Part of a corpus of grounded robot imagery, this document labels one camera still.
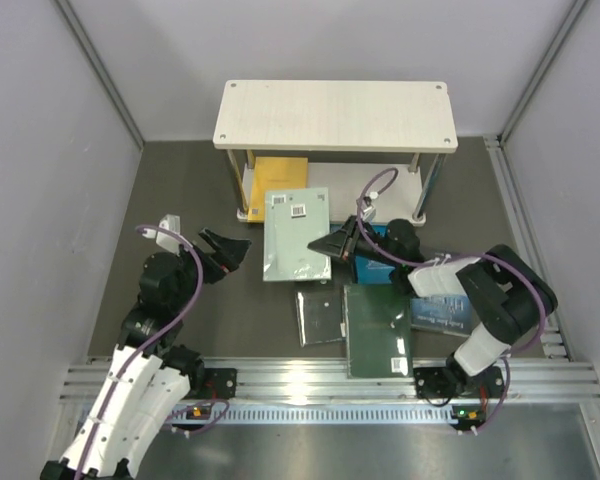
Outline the dark green book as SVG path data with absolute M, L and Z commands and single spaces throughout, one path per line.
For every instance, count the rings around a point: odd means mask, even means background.
M 347 285 L 343 290 L 343 320 L 350 378 L 412 376 L 407 296 L 391 285 Z

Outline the yellow Little Prince book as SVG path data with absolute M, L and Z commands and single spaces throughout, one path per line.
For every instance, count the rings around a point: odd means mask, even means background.
M 257 157 L 247 221 L 263 223 L 268 191 L 304 189 L 308 182 L 306 157 Z

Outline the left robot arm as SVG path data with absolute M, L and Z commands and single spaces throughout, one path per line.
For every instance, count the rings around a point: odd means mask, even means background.
M 121 324 L 111 363 L 84 423 L 43 479 L 133 479 L 176 405 L 205 388 L 202 355 L 175 341 L 202 288 L 236 271 L 251 242 L 207 228 L 204 251 L 180 232 L 179 219 L 139 225 L 159 252 L 147 257 L 135 304 Z

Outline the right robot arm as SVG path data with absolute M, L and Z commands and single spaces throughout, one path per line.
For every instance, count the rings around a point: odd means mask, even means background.
M 479 324 L 446 361 L 449 389 L 470 396 L 483 372 L 530 330 L 535 340 L 558 307 L 553 289 L 509 246 L 498 244 L 479 255 L 442 255 L 427 260 L 415 227 L 394 219 L 384 233 L 352 215 L 339 229 L 311 240 L 307 248 L 332 259 L 363 257 L 393 268 L 392 283 L 418 299 L 459 295 L 468 300 Z

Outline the bright blue book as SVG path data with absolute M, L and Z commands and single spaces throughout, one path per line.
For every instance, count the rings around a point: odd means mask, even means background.
M 375 260 L 356 257 L 353 263 L 332 261 L 332 280 L 343 284 L 389 285 L 393 268 Z

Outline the pale grey-green book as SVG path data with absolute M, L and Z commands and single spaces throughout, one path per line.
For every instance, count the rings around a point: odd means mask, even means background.
M 309 243 L 329 232 L 326 188 L 268 191 L 265 194 L 263 280 L 331 280 L 331 259 L 308 248 Z

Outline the black glossy book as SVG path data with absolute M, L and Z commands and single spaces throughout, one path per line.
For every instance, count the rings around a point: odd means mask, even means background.
M 302 347 L 345 339 L 341 287 L 299 290 L 295 300 L 299 342 Z

